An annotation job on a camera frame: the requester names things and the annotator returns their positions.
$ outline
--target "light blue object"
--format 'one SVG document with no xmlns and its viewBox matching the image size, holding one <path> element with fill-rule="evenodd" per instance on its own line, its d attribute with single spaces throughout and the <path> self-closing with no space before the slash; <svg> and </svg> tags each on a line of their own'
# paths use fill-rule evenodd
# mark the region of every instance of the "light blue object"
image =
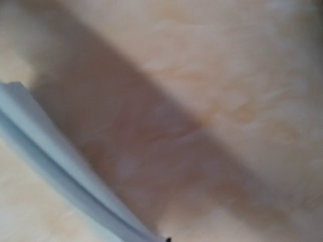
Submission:
<svg viewBox="0 0 323 242">
<path fill-rule="evenodd" d="M 109 241 L 165 241 L 96 176 L 21 83 L 0 82 L 0 135 Z"/>
</svg>

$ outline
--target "marble surface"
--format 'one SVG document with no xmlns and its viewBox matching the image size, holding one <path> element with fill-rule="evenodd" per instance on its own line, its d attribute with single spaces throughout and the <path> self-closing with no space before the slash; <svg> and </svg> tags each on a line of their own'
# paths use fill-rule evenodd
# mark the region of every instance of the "marble surface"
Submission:
<svg viewBox="0 0 323 242">
<path fill-rule="evenodd" d="M 0 3 L 30 88 L 151 230 L 323 240 L 323 15 L 310 0 Z M 0 241 L 99 241 L 0 144 Z"/>
</svg>

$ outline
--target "light blue folded paper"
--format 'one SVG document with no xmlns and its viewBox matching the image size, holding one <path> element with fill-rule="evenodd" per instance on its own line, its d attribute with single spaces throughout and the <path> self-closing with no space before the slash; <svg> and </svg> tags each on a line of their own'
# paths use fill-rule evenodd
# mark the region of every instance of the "light blue folded paper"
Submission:
<svg viewBox="0 0 323 242">
<path fill-rule="evenodd" d="M 109 241 L 165 241 L 96 176 L 21 83 L 0 83 L 0 135 Z"/>
</svg>

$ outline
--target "beige marble countertop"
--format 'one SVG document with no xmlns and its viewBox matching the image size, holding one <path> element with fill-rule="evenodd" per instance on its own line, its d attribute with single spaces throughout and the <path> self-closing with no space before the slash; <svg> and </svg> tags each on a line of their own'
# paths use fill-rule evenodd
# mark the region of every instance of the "beige marble countertop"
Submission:
<svg viewBox="0 0 323 242">
<path fill-rule="evenodd" d="M 323 241 L 315 0 L 0 3 L 0 79 L 179 242 Z M 99 241 L 0 143 L 0 241 Z"/>
</svg>

